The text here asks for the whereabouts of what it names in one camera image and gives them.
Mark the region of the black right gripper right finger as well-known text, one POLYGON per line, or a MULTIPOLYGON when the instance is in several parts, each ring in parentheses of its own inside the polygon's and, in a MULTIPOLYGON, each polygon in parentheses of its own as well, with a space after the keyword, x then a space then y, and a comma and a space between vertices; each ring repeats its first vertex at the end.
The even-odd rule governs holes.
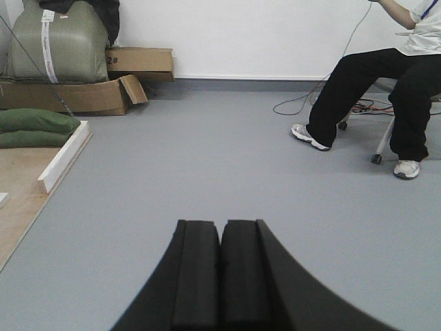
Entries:
POLYGON ((302 267, 258 219, 230 220, 221 240, 221 330, 391 330, 302 267))

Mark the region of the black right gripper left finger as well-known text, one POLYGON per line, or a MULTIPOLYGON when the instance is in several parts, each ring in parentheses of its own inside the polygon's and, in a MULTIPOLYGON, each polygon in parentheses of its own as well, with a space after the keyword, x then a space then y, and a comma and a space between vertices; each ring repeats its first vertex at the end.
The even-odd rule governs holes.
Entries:
POLYGON ((178 221, 162 259, 113 330, 217 330, 219 250, 213 222, 178 221))

